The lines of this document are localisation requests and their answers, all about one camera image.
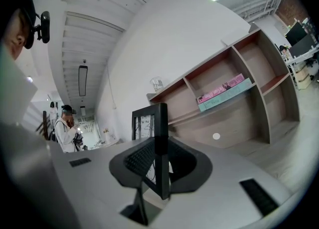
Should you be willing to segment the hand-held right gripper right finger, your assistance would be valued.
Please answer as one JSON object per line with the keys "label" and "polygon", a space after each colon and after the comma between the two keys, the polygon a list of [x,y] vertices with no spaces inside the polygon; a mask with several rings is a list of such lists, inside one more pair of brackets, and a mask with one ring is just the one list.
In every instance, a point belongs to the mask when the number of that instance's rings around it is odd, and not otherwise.
{"label": "hand-held right gripper right finger", "polygon": [[168,138],[168,161],[172,172],[170,178],[170,193],[183,194],[195,192],[210,177],[213,165],[203,152],[177,140]]}

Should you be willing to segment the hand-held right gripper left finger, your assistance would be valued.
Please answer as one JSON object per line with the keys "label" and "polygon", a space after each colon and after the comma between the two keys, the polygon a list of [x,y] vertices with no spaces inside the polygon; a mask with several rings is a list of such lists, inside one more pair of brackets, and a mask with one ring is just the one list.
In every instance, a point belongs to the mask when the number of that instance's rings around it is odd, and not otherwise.
{"label": "hand-held right gripper left finger", "polygon": [[112,176],[124,187],[140,189],[142,182],[155,161],[154,137],[125,143],[121,151],[109,162]]}

